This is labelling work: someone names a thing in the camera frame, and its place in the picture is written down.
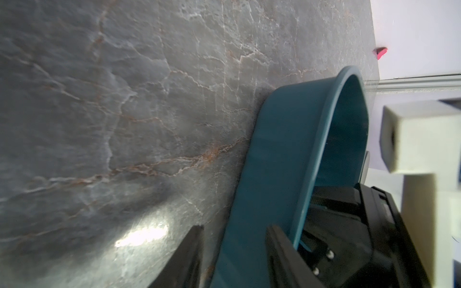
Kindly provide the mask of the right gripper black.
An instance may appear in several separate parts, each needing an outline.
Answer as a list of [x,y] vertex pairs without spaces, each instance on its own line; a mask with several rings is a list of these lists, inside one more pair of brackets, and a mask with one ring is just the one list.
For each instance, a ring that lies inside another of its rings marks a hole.
[[326,288],[428,288],[392,196],[376,187],[315,187],[298,252]]

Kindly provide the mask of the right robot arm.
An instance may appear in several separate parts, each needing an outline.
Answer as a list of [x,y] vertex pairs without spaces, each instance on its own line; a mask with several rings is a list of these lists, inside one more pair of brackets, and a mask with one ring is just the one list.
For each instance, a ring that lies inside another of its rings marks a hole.
[[401,206],[377,187],[317,186],[298,252],[327,288],[458,288],[449,209],[433,175],[407,176]]

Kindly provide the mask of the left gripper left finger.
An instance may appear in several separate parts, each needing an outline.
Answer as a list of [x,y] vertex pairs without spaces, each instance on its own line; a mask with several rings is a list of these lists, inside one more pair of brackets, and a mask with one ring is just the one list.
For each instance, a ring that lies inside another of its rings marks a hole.
[[193,226],[149,288],[198,288],[204,249],[204,227]]

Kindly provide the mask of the teal plastic storage box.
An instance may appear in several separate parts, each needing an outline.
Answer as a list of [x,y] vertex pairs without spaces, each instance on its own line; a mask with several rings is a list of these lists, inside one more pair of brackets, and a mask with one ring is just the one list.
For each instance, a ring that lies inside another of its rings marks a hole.
[[268,226],[297,247],[316,186],[354,186],[369,115],[361,73],[282,86],[262,105],[230,210],[211,286],[267,288]]

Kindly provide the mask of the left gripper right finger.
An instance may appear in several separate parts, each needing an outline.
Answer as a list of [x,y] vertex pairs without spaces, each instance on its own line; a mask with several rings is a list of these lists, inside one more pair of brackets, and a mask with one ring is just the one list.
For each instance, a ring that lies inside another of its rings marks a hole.
[[280,227],[267,227],[265,245],[272,288],[324,287]]

